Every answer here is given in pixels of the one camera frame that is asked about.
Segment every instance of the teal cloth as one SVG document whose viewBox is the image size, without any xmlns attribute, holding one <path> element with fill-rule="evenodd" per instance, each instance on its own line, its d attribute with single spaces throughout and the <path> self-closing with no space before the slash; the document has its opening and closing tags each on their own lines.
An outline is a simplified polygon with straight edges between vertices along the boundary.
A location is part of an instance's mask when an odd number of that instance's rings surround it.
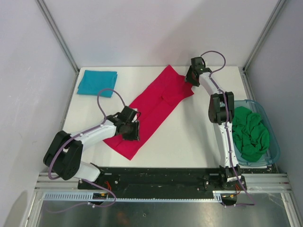
<svg viewBox="0 0 303 227">
<path fill-rule="evenodd" d="M 91 71 L 85 70 L 83 78 L 78 86 L 79 95 L 96 96 L 98 92 L 105 88 L 115 88 L 117 72 L 115 71 Z M 112 91 L 104 91 L 101 96 L 110 98 Z"/>
<path fill-rule="evenodd" d="M 249 162 L 257 162 L 269 148 L 269 132 L 261 120 L 260 114 L 243 106 L 235 109 L 232 138 L 241 157 Z"/>
</svg>

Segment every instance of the folded blue cloth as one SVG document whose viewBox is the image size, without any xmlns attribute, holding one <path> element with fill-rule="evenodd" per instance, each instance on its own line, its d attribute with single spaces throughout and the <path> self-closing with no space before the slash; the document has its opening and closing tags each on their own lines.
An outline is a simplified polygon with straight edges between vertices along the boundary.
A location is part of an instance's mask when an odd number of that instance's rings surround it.
<svg viewBox="0 0 303 227">
<path fill-rule="evenodd" d="M 83 78 L 78 86 L 79 95 L 96 96 L 100 90 L 115 88 L 117 72 L 114 71 L 90 71 L 85 70 Z M 110 98 L 112 91 L 104 91 L 101 96 Z"/>
</svg>

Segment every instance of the cloth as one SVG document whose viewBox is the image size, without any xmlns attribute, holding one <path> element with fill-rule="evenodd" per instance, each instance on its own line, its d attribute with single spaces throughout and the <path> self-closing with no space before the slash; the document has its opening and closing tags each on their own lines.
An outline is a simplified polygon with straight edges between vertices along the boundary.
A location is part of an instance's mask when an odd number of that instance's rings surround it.
<svg viewBox="0 0 303 227">
<path fill-rule="evenodd" d="M 131 160 L 162 122 L 184 98 L 193 95 L 192 85 L 169 65 L 129 106 L 137 108 L 140 141 L 122 140 L 114 136 L 104 140 L 112 149 Z"/>
<path fill-rule="evenodd" d="M 249 162 L 257 162 L 269 148 L 269 132 L 261 120 L 260 114 L 243 106 L 235 109 L 232 138 L 241 157 Z"/>
<path fill-rule="evenodd" d="M 114 71 L 90 71 L 85 70 L 83 78 L 78 86 L 79 95 L 96 96 L 105 88 L 114 89 L 117 80 L 117 72 Z M 101 96 L 110 98 L 112 91 L 104 91 Z"/>
</svg>

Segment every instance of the white table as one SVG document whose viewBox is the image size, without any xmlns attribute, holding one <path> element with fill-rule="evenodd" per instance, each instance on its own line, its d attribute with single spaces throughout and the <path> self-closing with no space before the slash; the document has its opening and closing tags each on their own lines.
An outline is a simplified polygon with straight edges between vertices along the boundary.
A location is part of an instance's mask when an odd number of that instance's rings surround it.
<svg viewBox="0 0 303 227">
<path fill-rule="evenodd" d="M 130 104 L 165 67 L 88 67 L 81 68 L 76 89 L 71 99 L 64 130 L 80 131 L 103 119 L 96 96 L 77 95 L 78 85 L 85 70 L 117 71 L 115 90 Z M 186 75 L 188 67 L 174 67 Z M 247 99 L 238 67 L 225 67 L 214 73 L 214 78 L 226 91 L 234 93 L 235 100 Z M 130 161 L 104 142 L 85 150 L 82 160 L 98 166 L 110 167 L 208 167 L 219 166 L 220 154 L 213 124 L 208 119 L 210 97 L 206 90 L 193 87 L 194 95 L 183 100 L 168 116 L 150 139 Z M 115 94 L 100 98 L 107 115 L 121 111 L 123 106 Z"/>
</svg>

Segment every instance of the gray floor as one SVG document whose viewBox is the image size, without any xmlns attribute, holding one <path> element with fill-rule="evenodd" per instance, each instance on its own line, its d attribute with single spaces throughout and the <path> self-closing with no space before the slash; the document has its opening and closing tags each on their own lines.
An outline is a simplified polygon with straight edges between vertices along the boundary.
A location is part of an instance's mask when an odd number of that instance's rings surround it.
<svg viewBox="0 0 303 227">
<path fill-rule="evenodd" d="M 254 194 L 255 207 L 224 209 L 219 203 L 117 202 L 108 208 L 82 205 L 52 214 L 44 209 L 39 227 L 290 227 L 280 194 Z M 249 202 L 241 194 L 238 202 Z M 49 210 L 79 202 L 45 201 Z"/>
</svg>

